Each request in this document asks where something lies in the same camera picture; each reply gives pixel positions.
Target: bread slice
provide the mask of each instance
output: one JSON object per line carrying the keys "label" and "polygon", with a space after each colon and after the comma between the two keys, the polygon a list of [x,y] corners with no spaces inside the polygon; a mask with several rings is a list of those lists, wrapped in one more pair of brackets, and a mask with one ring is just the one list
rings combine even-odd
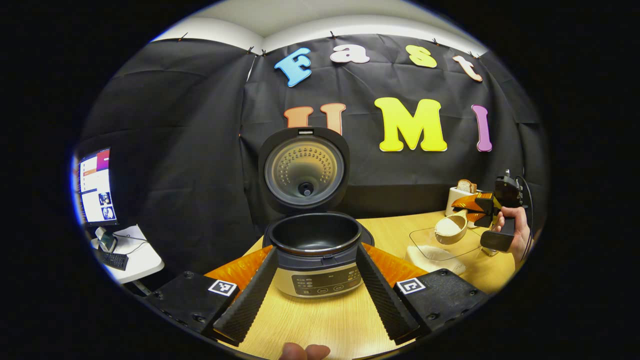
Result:
{"label": "bread slice", "polygon": [[464,192],[471,192],[471,181],[467,180],[467,179],[461,179],[458,181],[458,186],[456,187],[458,190],[464,191]]}

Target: human hand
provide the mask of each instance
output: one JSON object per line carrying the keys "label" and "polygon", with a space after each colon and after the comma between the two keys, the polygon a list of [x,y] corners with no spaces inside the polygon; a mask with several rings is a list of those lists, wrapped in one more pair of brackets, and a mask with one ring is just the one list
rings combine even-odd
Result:
{"label": "human hand", "polygon": [[503,206],[498,213],[498,220],[495,222],[495,226],[492,231],[497,231],[499,233],[502,230],[502,227],[504,226],[504,217],[515,218],[513,241],[511,242],[507,252],[513,254],[513,259],[516,261],[517,265],[520,263],[522,254],[524,254],[524,251],[527,248],[527,241],[529,240],[529,234],[531,233],[531,230],[527,225],[527,214],[523,207],[507,208]]}
{"label": "human hand", "polygon": [[324,345],[309,345],[306,349],[295,343],[284,343],[278,360],[322,360],[329,356],[331,349]]}

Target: toast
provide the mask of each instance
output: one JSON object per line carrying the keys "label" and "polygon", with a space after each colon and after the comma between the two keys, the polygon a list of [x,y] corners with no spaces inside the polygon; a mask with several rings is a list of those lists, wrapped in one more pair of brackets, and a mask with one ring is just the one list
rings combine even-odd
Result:
{"label": "toast", "polygon": [[458,186],[456,187],[456,189],[470,193],[471,184],[472,184],[471,181],[467,179],[461,179],[458,181]]}
{"label": "toast", "polygon": [[471,181],[469,181],[467,179],[460,179],[458,181],[458,185],[457,185],[456,189],[464,191],[464,192],[468,192],[468,193],[476,193],[477,190],[478,190],[478,185],[472,183]]}

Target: letter a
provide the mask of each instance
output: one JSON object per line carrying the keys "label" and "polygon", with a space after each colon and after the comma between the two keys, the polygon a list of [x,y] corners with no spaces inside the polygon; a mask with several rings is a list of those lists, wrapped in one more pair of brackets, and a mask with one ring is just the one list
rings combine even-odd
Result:
{"label": "letter a", "polygon": [[336,53],[331,54],[329,59],[337,63],[348,63],[353,61],[355,63],[365,63],[371,58],[367,56],[367,50],[360,45],[338,45],[333,48]]}

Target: monitor screen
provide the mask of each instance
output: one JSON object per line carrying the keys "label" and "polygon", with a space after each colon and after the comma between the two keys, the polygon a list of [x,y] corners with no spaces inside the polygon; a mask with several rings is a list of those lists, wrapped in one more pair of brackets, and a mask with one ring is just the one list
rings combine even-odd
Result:
{"label": "monitor screen", "polygon": [[109,153],[111,148],[93,152],[79,162],[80,201],[87,225],[118,223],[109,186]]}

